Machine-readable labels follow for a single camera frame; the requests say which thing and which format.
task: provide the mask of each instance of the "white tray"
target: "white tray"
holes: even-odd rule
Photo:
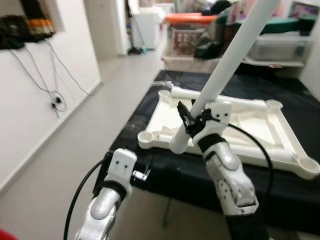
[[[181,101],[188,109],[191,99],[196,99],[199,92],[174,87],[171,91],[158,92],[159,101],[147,128],[138,134],[139,146],[143,149],[152,147],[169,149],[169,142],[182,124],[177,110]],[[252,134],[268,152],[275,169],[297,174],[311,180],[320,174],[320,165],[310,158],[287,120],[281,112],[283,105],[275,100],[245,100],[219,96],[218,101],[232,103],[230,123]],[[231,149],[246,164],[267,167],[261,150],[245,135],[227,127],[223,132]],[[189,140],[187,153],[201,155],[201,151]]]

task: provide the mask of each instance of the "white pole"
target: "white pole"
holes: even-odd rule
[[[232,75],[264,29],[267,21],[274,13],[280,0],[257,0],[246,17],[244,23],[234,36],[228,49],[225,51],[216,69],[202,89],[199,98],[192,106],[190,113],[198,116],[207,102],[214,101],[227,85]],[[176,154],[182,154],[190,136],[186,134],[184,125],[170,141],[170,149]]]

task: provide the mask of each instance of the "red object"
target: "red object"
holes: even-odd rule
[[[200,12],[177,12],[169,13],[165,16],[165,21],[172,25],[179,24],[204,24],[209,25],[217,15],[202,16]]]
[[[12,234],[0,229],[0,240],[18,240]]]

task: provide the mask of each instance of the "black tablecloth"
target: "black tablecloth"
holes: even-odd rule
[[[205,73],[160,71],[155,81],[171,81],[175,86],[200,91],[209,78]],[[127,147],[138,156],[135,168],[151,168],[146,182],[133,184],[143,190],[168,196],[213,211],[221,211],[214,184],[201,156],[176,155],[166,149],[141,149],[137,134],[144,130],[158,102],[158,91],[165,86],[152,86],[110,150]],[[320,104],[296,79],[264,79],[243,74],[234,75],[222,95],[242,99],[274,99],[283,104],[282,112],[306,153],[320,160]],[[267,168],[244,165],[258,199],[266,190]],[[268,225],[313,234],[320,233],[320,178],[301,179],[290,172],[275,171],[271,196],[263,211]]]

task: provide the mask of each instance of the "gray floor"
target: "gray floor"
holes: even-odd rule
[[[163,68],[162,42],[156,51],[100,62],[103,89],[89,97],[54,134],[0,199],[0,226],[20,240],[62,239],[72,196],[86,172],[108,150],[150,83]],[[75,206],[70,238],[80,226],[92,194],[94,175]],[[162,228],[167,199],[138,189],[123,204],[113,240],[227,240],[221,215],[173,201]],[[272,235],[286,240],[285,231]]]

